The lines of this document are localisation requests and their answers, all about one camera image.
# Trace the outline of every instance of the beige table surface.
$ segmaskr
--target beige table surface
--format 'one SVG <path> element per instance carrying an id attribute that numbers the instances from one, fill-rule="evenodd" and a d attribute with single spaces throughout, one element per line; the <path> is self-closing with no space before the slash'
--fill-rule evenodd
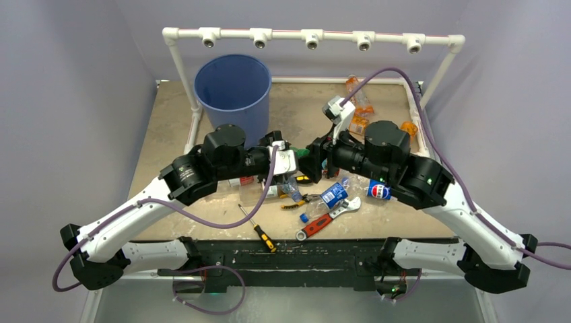
<path id="1" fill-rule="evenodd" d="M 365 92 L 372 102 L 374 120 L 391 120 L 400 125 L 410 120 L 405 90 L 400 85 L 367 85 Z M 323 135 L 331 123 L 321 112 L 322 106 L 333 96 L 345 95 L 344 84 L 273 84 L 270 91 L 269 130 L 281 130 L 284 139 L 294 147 L 305 147 L 315 137 Z M 147 186 L 159 171 L 180 155 L 187 142 L 191 125 L 191 107 L 178 81 L 160 84 L 149 126 L 137 163 L 129 196 Z M 206 113 L 200 122 L 197 143 L 211 132 L 212 126 Z M 413 143 L 412 152 L 418 146 Z M 301 187 L 302 193 L 320 193 L 333 180 L 321 180 L 318 184 Z M 201 199 L 187 207 L 194 215 L 216 223 L 233 223 L 243 218 L 237 206 L 237 193 L 221 199 Z M 291 200 L 274 199 L 264 203 L 254 220 L 273 239 L 294 239 L 304 225 L 299 214 L 305 210 L 282 211 L 279 206 Z M 138 240 L 170 240 L 190 236 L 201 240 L 257 239 L 249 222 L 232 229 L 214 229 L 200 225 L 180 214 L 171 214 L 141 233 Z M 421 211 L 396 201 L 364 199 L 357 213 L 348 213 L 312 239 L 331 238 L 385 238 L 387 236 L 433 238 L 450 237 L 451 230 Z"/>

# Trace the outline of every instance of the blue bin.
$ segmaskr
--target blue bin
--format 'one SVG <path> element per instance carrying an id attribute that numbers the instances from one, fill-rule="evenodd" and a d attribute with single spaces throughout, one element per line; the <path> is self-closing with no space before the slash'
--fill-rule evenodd
<path id="1" fill-rule="evenodd" d="M 194 91 L 214 128 L 231 123 L 246 132 L 246 148 L 258 144 L 269 126 L 271 75 L 260 60 L 226 55 L 204 65 Z"/>

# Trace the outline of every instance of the wall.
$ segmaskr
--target wall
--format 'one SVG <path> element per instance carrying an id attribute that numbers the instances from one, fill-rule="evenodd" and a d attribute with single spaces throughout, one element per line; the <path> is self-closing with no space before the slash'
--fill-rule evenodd
<path id="1" fill-rule="evenodd" d="M 0 30 L 2 321 L 78 322 L 59 229 L 126 199 L 154 79 L 113 0 L 2 1 Z"/>
<path id="2" fill-rule="evenodd" d="M 427 109 L 437 142 L 498 221 L 570 243 L 569 1 L 471 1 L 467 46 Z M 563 250 L 538 253 L 571 263 Z M 526 259 L 525 289 L 494 297 L 501 322 L 569 322 L 568 271 Z"/>
<path id="3" fill-rule="evenodd" d="M 273 28 L 291 30 L 374 30 L 377 32 L 450 34 L 469 0 L 402 1 L 267 1 L 267 0 L 117 0 L 133 31 L 153 76 L 179 79 L 160 34 L 164 27 Z M 360 52 L 348 42 L 322 42 L 308 50 L 300 40 L 270 42 L 264 50 L 251 40 L 224 39 L 205 48 L 198 39 L 179 42 L 188 75 L 192 77 L 208 60 L 229 53 L 244 53 L 262 59 L 273 75 L 347 76 L 366 75 L 383 66 L 400 67 L 414 79 L 425 79 L 439 46 L 425 46 L 419 55 L 409 55 L 404 46 L 373 43 Z"/>

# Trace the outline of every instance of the screwdriver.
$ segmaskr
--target screwdriver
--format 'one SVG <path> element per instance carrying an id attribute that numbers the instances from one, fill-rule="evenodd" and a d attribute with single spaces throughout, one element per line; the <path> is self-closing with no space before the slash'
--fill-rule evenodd
<path id="1" fill-rule="evenodd" d="M 246 210 L 244 210 L 244 208 L 242 207 L 242 205 L 240 205 L 240 203 L 238 203 L 238 206 L 240 207 L 240 210 L 242 210 L 244 215 L 248 216 L 248 212 L 246 212 Z M 251 218 L 250 218 L 250 222 L 252 222 L 252 224 L 254 225 L 254 230 L 256 230 L 260 239 L 262 239 L 262 241 L 264 241 L 264 243 L 266 243 L 266 247 L 268 247 L 269 251 L 275 252 L 277 248 L 273 244 L 273 241 L 271 241 L 270 237 L 264 232 L 264 230 L 262 230 L 260 225 L 258 223 L 255 223 L 254 220 L 252 220 Z"/>

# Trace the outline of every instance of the pvc pipe frame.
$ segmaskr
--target pvc pipe frame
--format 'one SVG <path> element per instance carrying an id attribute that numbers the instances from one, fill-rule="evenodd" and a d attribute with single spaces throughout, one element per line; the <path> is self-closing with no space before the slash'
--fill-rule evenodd
<path id="1" fill-rule="evenodd" d="M 366 36 L 371 43 L 373 42 L 392 42 L 396 44 L 403 44 L 407 47 L 407 52 L 410 52 L 410 44 L 422 45 L 440 45 L 449 48 L 448 54 L 442 60 L 434 77 L 429 82 L 428 87 L 420 100 L 421 107 L 424 109 L 428 100 L 444 74 L 450 67 L 454 57 L 465 43 L 465 37 L 462 35 L 449 35 L 449 36 L 426 36 L 424 34 L 382 34 L 377 32 L 354 31 L 354 32 L 332 32 L 318 29 L 307 30 L 272 30 L 267 28 L 252 28 L 252 29 L 221 29 L 221 28 L 199 28 L 199 29 L 180 29 L 167 27 L 162 30 L 165 43 L 168 45 L 170 54 L 176 66 L 184 91 L 187 93 L 191 108 L 193 111 L 192 125 L 189 133 L 189 139 L 184 146 L 184 153 L 188 153 L 195 144 L 199 122 L 202 116 L 202 106 L 198 103 L 191 84 L 184 71 L 184 63 L 182 56 L 177 46 L 177 40 L 180 38 L 202 38 L 212 41 L 212 45 L 217 39 L 220 38 L 243 38 L 243 39 L 263 39 L 265 42 L 277 39 L 297 39 L 305 40 L 306 37 L 312 36 L 321 40 L 344 40 L 358 43 L 362 41 L 363 36 Z M 344 83 L 344 77 L 272 77 L 273 83 Z M 412 121 L 419 128 L 420 134 L 417 136 L 419 141 L 419 154 L 429 156 L 426 142 L 424 141 L 425 129 L 420 127 L 419 116 L 414 107 L 412 93 L 408 86 L 405 86 L 401 78 L 375 78 L 371 80 L 371 84 L 400 84 L 404 86 L 407 91 L 409 99 L 410 113 Z"/>

